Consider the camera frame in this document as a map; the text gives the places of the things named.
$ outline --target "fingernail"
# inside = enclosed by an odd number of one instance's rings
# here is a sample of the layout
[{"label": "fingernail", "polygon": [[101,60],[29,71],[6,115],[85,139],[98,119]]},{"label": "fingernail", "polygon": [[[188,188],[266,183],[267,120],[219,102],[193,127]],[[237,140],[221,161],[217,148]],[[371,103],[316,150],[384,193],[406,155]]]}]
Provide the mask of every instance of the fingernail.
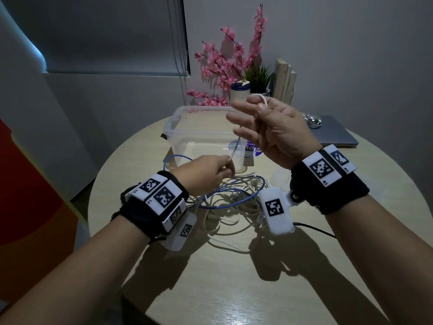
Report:
[{"label": "fingernail", "polygon": [[265,106],[262,103],[257,104],[257,110],[261,113],[265,109]]}]

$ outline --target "laptop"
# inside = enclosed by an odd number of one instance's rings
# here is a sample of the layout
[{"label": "laptop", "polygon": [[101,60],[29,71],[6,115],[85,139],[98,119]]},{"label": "laptop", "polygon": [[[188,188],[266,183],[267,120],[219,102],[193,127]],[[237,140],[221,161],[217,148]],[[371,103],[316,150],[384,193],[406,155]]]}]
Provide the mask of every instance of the laptop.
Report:
[{"label": "laptop", "polygon": [[335,145],[336,147],[356,147],[359,142],[347,131],[333,116],[320,115],[322,126],[311,129],[313,135],[323,146]]}]

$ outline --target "plastic storage box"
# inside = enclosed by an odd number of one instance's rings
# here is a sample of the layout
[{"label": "plastic storage box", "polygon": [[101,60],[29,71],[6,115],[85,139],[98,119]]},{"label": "plastic storage box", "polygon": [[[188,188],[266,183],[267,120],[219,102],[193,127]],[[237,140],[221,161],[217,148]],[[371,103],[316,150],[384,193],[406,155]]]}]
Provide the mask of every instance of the plastic storage box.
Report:
[{"label": "plastic storage box", "polygon": [[[202,155],[229,155],[235,149],[238,137],[233,133],[237,127],[226,119],[228,112],[237,112],[231,107],[182,106],[164,125],[163,132],[173,149],[173,154],[192,159]],[[241,139],[233,156],[236,170],[243,167],[246,140]],[[179,166],[188,162],[175,157]]]}]

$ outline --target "hand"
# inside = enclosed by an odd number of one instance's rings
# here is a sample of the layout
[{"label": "hand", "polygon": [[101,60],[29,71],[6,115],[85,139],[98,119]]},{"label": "hand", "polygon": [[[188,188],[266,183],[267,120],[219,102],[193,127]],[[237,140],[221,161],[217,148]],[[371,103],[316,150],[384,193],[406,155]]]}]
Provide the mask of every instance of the hand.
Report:
[{"label": "hand", "polygon": [[192,196],[203,196],[216,190],[224,178],[235,175],[230,156],[204,155],[182,164],[171,173]]},{"label": "hand", "polygon": [[226,115],[241,126],[233,130],[235,135],[256,144],[272,161],[289,170],[322,148],[300,112],[275,98],[266,97],[268,107],[261,100],[251,95],[246,101],[232,102],[234,109],[244,113]]}]

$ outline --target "roller blind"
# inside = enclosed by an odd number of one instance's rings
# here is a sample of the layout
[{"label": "roller blind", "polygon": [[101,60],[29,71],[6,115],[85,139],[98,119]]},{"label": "roller blind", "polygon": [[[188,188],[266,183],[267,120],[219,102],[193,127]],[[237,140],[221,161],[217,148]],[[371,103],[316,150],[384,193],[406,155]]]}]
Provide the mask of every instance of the roller blind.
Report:
[{"label": "roller blind", "polygon": [[1,0],[48,72],[188,75],[182,0]]}]

